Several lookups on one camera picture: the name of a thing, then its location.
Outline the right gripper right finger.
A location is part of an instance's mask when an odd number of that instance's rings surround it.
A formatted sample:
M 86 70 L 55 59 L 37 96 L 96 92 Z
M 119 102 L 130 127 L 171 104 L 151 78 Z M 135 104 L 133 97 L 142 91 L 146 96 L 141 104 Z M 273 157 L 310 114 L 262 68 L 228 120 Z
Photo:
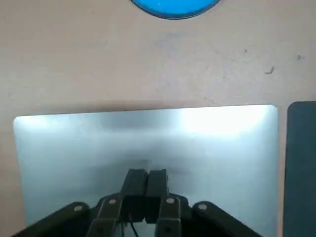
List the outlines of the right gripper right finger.
M 157 237 L 257 237 L 259 234 L 215 204 L 189 205 L 171 193 L 165 169 L 149 172 L 145 192 L 145 220 L 155 224 Z

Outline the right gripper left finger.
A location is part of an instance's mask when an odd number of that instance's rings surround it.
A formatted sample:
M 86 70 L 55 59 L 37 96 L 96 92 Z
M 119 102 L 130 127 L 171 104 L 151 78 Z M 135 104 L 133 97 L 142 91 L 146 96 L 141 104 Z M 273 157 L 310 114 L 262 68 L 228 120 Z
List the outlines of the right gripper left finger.
M 119 193 L 101 198 L 95 207 L 72 202 L 16 233 L 17 237 L 112 237 L 120 223 L 144 219 L 148 173 L 130 169 Z

